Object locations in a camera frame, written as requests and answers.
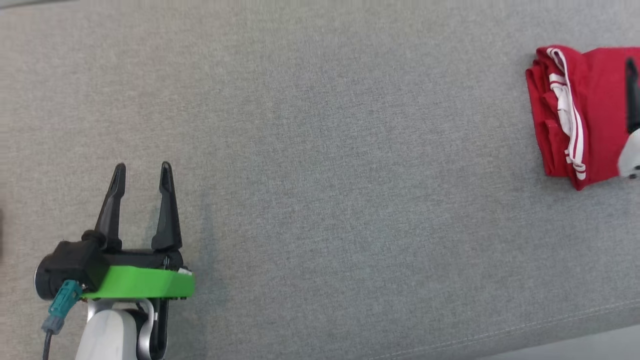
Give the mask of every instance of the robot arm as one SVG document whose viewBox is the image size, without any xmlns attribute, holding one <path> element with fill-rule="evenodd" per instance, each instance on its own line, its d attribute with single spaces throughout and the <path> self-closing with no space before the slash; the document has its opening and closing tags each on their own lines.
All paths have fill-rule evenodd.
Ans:
<svg viewBox="0 0 640 360">
<path fill-rule="evenodd" d="M 68 281 L 82 288 L 88 319 L 76 360 L 162 360 L 169 301 L 186 299 L 195 288 L 179 251 L 182 238 L 171 165 L 162 164 L 160 218 L 149 249 L 123 250 L 118 237 L 125 175 L 125 165 L 118 164 L 95 229 L 87 230 L 81 241 L 61 241 L 36 270 L 35 288 L 42 299 L 56 297 Z M 115 304 L 132 308 L 113 309 Z"/>
</svg>

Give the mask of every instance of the red clothing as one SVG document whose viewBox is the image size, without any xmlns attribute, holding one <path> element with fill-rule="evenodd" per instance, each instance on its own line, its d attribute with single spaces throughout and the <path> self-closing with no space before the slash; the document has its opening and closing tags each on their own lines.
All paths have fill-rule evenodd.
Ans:
<svg viewBox="0 0 640 360">
<path fill-rule="evenodd" d="M 527 69 L 538 145 L 548 176 L 569 177 L 578 190 L 620 174 L 627 133 L 625 64 L 640 47 L 580 54 L 540 47 Z"/>
</svg>

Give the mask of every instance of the couch seam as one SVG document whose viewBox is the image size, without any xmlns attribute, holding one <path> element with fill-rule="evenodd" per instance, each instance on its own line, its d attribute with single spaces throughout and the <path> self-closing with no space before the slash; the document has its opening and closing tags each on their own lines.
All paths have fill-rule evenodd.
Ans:
<svg viewBox="0 0 640 360">
<path fill-rule="evenodd" d="M 403 351 L 394 352 L 394 353 L 385 354 L 385 355 L 380 355 L 380 356 L 376 356 L 376 357 L 370 357 L 367 360 L 377 360 L 377 359 L 383 359 L 383 358 L 386 358 L 386 357 L 392 357 L 392 356 L 396 356 L 396 355 L 401 355 L 399 357 L 393 357 L 392 359 L 390 359 L 390 360 L 395 360 L 395 359 L 399 359 L 399 358 L 402 358 L 402 357 L 407 357 L 407 356 L 412 356 L 412 355 L 417 355 L 417 354 L 428 354 L 430 352 L 435 352 L 435 351 L 439 351 L 439 350 L 445 350 L 447 348 L 460 347 L 460 346 L 463 346 L 463 345 L 469 345 L 471 343 L 477 343 L 477 342 L 480 342 L 480 341 L 485 341 L 485 340 L 494 339 L 494 338 L 498 338 L 498 337 L 502 337 L 502 336 L 507 336 L 509 334 L 514 334 L 514 333 L 517 333 L 517 332 L 522 332 L 522 331 L 531 330 L 531 329 L 537 329 L 539 327 L 552 325 L 554 323 L 560 323 L 560 322 L 565 322 L 565 321 L 570 321 L 570 320 L 576 320 L 578 318 L 584 318 L 584 317 L 588 317 L 588 316 L 599 315 L 599 314 L 603 314 L 603 313 L 609 313 L 611 311 L 617 310 L 617 307 L 621 307 L 621 306 L 624 306 L 624 305 L 633 304 L 631 306 L 627 306 L 627 307 L 623 307 L 623 308 L 634 307 L 635 303 L 638 303 L 638 302 L 640 302 L 640 299 L 619 302 L 619 303 L 611 304 L 611 305 L 607 305 L 607 306 L 594 307 L 592 309 L 578 311 L 576 313 L 570 313 L 570 314 L 563 315 L 563 316 L 557 316 L 557 317 L 553 317 L 553 318 L 539 320 L 537 322 L 525 323 L 523 325 L 510 327 L 508 329 L 503 329 L 503 330 L 493 331 L 493 332 L 487 332 L 486 334 L 482 334 L 482 335 L 476 335 L 476 336 L 471 336 L 471 337 L 467 337 L 467 338 L 463 338 L 463 339 L 458 339 L 458 340 L 453 340 L 453 341 L 446 341 L 446 342 L 443 342 L 443 343 L 429 345 L 429 346 L 426 346 L 426 347 L 417 347 L 417 348 L 413 348 L 413 349 L 409 349 L 409 350 L 403 350 Z M 541 323 L 543 323 L 543 325 L 539 325 L 537 327 L 530 327 L 530 326 L 538 325 L 538 324 L 541 324 Z M 514 332 L 510 332 L 510 333 L 507 333 L 507 334 L 503 334 L 503 335 L 498 335 L 498 334 L 501 334 L 503 332 L 509 332 L 509 331 L 513 331 L 513 330 L 516 330 L 516 329 L 520 329 L 520 330 L 517 330 L 517 331 L 514 331 Z M 438 348 L 438 349 L 429 350 L 429 351 L 423 351 L 423 350 L 427 350 L 427 349 L 430 349 L 430 348 L 441 347 L 441 346 L 445 346 L 445 345 L 452 345 L 452 346 L 444 347 L 444 348 Z"/>
</svg>

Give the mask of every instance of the gray couch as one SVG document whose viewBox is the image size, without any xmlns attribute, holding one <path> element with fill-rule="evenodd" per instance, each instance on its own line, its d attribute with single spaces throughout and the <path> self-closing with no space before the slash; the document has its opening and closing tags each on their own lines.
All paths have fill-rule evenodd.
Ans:
<svg viewBox="0 0 640 360">
<path fill-rule="evenodd" d="M 33 271 L 95 223 L 148 246 L 173 165 L 192 299 L 167 359 L 472 359 L 640 323 L 640 183 L 544 176 L 538 46 L 638 45 L 640 3 L 72 1 L 0 10 L 3 359 Z M 54 337 L 73 358 L 85 307 Z"/>
</svg>

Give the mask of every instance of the white object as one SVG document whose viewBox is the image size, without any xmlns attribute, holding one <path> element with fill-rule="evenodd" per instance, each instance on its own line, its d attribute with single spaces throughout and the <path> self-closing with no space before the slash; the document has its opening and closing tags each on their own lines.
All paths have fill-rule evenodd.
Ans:
<svg viewBox="0 0 640 360">
<path fill-rule="evenodd" d="M 179 268 L 178 269 L 178 274 L 193 275 L 193 272 L 190 272 L 189 270 L 187 270 L 185 268 Z"/>
<path fill-rule="evenodd" d="M 629 139 L 618 159 L 620 176 L 629 177 L 636 175 L 640 177 L 638 167 L 640 167 L 640 130 L 636 130 L 629 135 Z"/>
<path fill-rule="evenodd" d="M 124 310 L 103 310 L 84 327 L 76 360 L 137 360 L 136 321 Z"/>
</svg>

